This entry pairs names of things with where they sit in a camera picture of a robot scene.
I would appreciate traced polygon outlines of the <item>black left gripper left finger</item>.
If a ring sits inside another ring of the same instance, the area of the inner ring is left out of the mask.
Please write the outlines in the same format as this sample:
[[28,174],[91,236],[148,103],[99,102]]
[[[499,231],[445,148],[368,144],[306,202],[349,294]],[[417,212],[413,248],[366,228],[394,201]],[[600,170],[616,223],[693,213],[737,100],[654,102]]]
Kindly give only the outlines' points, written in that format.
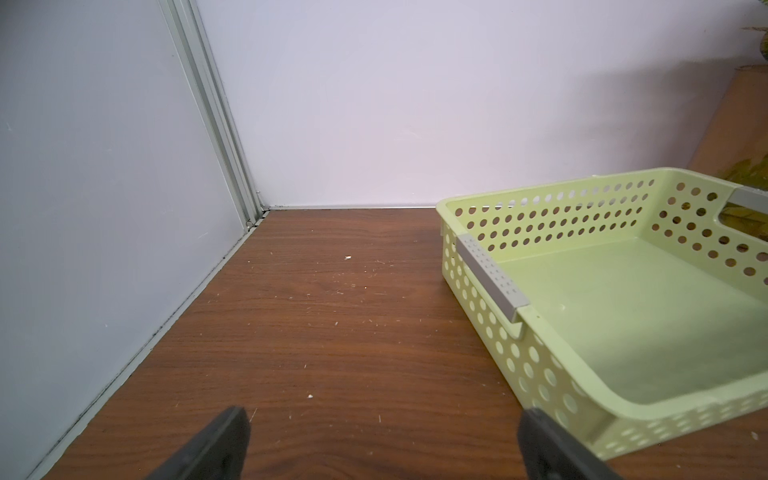
[[250,432],[246,410],[230,406],[145,479],[240,479]]

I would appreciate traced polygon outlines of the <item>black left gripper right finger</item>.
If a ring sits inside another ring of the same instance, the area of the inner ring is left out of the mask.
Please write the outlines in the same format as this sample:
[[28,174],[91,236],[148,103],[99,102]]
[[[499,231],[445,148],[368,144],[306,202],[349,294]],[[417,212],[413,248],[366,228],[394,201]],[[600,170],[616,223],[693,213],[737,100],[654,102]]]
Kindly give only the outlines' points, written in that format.
[[529,479],[622,479],[541,409],[523,412],[517,440]]

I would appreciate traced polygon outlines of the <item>light green perforated storage basket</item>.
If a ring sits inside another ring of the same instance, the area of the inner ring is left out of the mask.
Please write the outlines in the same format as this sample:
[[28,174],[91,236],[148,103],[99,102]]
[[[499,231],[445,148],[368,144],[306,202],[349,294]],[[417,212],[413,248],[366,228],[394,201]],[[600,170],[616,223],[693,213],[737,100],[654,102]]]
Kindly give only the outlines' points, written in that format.
[[520,404],[603,460],[767,405],[764,191],[676,168],[438,203],[442,273]]

